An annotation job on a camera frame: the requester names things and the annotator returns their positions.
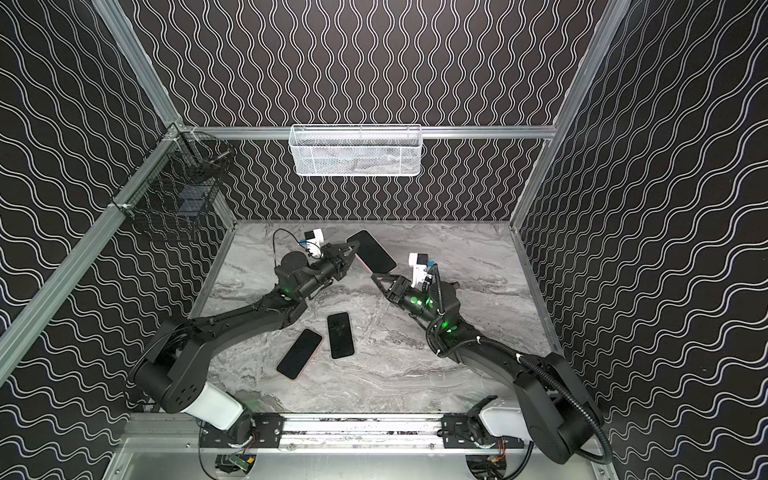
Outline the black smartphone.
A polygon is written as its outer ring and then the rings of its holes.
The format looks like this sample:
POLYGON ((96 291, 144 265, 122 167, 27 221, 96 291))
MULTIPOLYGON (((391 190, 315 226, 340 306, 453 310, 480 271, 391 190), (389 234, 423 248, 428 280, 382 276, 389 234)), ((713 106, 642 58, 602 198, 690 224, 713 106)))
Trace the black smartphone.
POLYGON ((376 252, 378 255, 382 255, 387 263, 385 274, 392 272, 397 267, 397 262, 392 256, 384 249, 384 247, 373 237, 368 230, 360 230, 347 238, 348 242, 359 241, 359 250, 376 252))

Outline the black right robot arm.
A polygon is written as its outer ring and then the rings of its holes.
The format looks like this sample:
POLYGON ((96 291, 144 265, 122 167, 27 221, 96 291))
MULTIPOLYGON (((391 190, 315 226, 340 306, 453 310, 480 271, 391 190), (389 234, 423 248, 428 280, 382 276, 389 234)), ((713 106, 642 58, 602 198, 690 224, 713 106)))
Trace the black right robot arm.
POLYGON ((487 374, 513 391, 517 407, 503 420, 483 419, 494 409, 492 402, 477 411, 483 434, 529 440, 558 464, 574 455, 602 465, 612 462, 599 409, 563 356, 520 352, 483 334, 461 315, 452 283, 431 280, 416 288, 401 275, 374 273, 371 279, 388 302, 424 323, 426 342, 438 357, 487 374))

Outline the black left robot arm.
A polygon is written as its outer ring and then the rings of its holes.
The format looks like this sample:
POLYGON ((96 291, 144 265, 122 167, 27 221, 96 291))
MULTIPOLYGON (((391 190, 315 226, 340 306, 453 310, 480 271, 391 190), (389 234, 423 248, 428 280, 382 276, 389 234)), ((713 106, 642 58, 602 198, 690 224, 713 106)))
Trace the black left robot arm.
POLYGON ((165 412, 198 419, 232 446, 248 444, 254 437, 253 412, 208 382, 212 359, 247 339, 294 324, 312 295, 346 276, 359 247, 357 241, 327 243, 315 261, 291 251, 274 268, 274 288, 254 303, 213 316, 164 321, 128 381, 165 412))

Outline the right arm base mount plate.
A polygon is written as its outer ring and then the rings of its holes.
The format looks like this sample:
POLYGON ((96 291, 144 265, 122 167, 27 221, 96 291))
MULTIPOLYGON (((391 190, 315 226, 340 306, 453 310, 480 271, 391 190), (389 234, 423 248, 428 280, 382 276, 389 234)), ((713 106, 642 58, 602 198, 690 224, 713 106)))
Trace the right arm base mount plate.
POLYGON ((493 436, 478 418, 466 414, 444 415, 436 434, 442 439, 446 449, 498 449, 501 447, 501 441, 504 441, 507 448, 512 449, 522 449, 527 445, 525 440, 517 437, 493 436))

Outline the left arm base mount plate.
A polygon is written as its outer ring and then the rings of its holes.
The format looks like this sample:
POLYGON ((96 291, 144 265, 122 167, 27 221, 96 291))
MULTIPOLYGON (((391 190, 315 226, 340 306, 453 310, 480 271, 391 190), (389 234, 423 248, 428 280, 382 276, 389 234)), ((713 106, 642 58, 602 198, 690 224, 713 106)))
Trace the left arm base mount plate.
POLYGON ((286 418, 277 413, 243 414, 228 430, 222 431, 205 423, 201 448, 277 448, 286 418))

